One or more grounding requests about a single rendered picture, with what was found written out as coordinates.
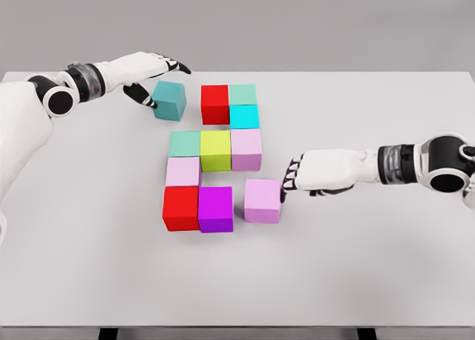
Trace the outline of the light pink cube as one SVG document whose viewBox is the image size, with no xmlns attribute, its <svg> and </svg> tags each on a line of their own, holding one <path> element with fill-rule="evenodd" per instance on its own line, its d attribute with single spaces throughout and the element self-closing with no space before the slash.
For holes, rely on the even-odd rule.
<svg viewBox="0 0 475 340">
<path fill-rule="evenodd" d="M 231 130 L 232 171 L 260 171 L 262 163 L 261 130 Z"/>
<path fill-rule="evenodd" d="M 199 157 L 169 157 L 166 186 L 201 186 L 202 172 Z"/>
<path fill-rule="evenodd" d="M 247 179 L 244 220 L 248 223 L 278 223 L 281 211 L 281 182 L 274 179 Z"/>
</svg>

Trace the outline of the magenta cube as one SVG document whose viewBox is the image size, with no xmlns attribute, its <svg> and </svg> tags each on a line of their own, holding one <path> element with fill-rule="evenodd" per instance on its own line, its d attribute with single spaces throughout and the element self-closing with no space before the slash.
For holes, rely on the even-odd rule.
<svg viewBox="0 0 475 340">
<path fill-rule="evenodd" d="M 198 221 L 202 233 L 234 231 L 234 204 L 231 186 L 199 188 Z"/>
</svg>

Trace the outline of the mint green cube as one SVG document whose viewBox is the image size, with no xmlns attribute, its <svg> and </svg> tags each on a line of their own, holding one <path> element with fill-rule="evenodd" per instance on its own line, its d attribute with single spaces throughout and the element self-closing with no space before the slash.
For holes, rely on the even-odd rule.
<svg viewBox="0 0 475 340">
<path fill-rule="evenodd" d="M 256 105 L 257 93 L 255 84 L 229 85 L 230 105 Z"/>
<path fill-rule="evenodd" d="M 170 157 L 199 157 L 200 131 L 172 131 L 168 155 Z"/>
</svg>

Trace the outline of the teal cube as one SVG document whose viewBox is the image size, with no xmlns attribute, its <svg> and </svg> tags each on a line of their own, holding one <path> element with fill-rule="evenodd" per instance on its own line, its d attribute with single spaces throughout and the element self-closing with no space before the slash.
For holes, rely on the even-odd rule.
<svg viewBox="0 0 475 340">
<path fill-rule="evenodd" d="M 187 105 L 183 84 L 158 81 L 151 98 L 157 104 L 157 108 L 154 109 L 154 116 L 157 119 L 181 121 Z"/>
</svg>

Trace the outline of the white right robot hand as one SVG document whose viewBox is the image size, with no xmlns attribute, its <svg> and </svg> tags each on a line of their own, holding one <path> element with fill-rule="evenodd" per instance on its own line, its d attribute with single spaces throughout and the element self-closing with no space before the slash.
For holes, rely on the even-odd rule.
<svg viewBox="0 0 475 340">
<path fill-rule="evenodd" d="M 289 192 L 297 190 L 310 197 L 351 190 L 357 181 L 357 159 L 358 152 L 344 149 L 309 150 L 294 157 L 281 184 L 281 203 Z"/>
</svg>

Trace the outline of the cyan cube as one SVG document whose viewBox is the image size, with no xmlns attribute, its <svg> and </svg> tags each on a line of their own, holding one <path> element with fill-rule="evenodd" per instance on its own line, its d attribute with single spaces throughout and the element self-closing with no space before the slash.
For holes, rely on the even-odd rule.
<svg viewBox="0 0 475 340">
<path fill-rule="evenodd" d="M 257 105 L 230 105 L 229 116 L 231 129 L 260 128 Z"/>
</svg>

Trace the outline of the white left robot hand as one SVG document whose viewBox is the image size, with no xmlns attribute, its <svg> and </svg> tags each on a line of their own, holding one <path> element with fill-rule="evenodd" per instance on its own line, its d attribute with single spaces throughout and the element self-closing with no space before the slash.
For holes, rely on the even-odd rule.
<svg viewBox="0 0 475 340">
<path fill-rule="evenodd" d="M 162 76 L 171 71 L 191 74 L 183 63 L 157 53 L 136 52 L 109 62 L 107 73 L 107 92 L 122 86 L 123 92 L 133 101 L 157 109 L 150 93 L 141 82 Z"/>
</svg>

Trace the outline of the yellow-green cube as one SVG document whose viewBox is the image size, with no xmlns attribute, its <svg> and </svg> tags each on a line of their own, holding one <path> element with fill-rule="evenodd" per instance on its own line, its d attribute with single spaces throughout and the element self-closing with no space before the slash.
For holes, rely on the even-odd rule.
<svg viewBox="0 0 475 340">
<path fill-rule="evenodd" d="M 230 131 L 200 132 L 200 164 L 203 172 L 231 171 Z"/>
</svg>

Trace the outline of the red cube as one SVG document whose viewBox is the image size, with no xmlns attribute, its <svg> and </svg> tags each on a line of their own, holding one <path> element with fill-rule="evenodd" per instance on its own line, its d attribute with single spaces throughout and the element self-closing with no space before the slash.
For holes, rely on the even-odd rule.
<svg viewBox="0 0 475 340">
<path fill-rule="evenodd" d="M 167 186 L 164 191 L 162 218 L 169 232 L 199 230 L 199 188 Z"/>
<path fill-rule="evenodd" d="M 202 85 L 200 108 L 204 125 L 228 125 L 230 122 L 228 85 Z"/>
</svg>

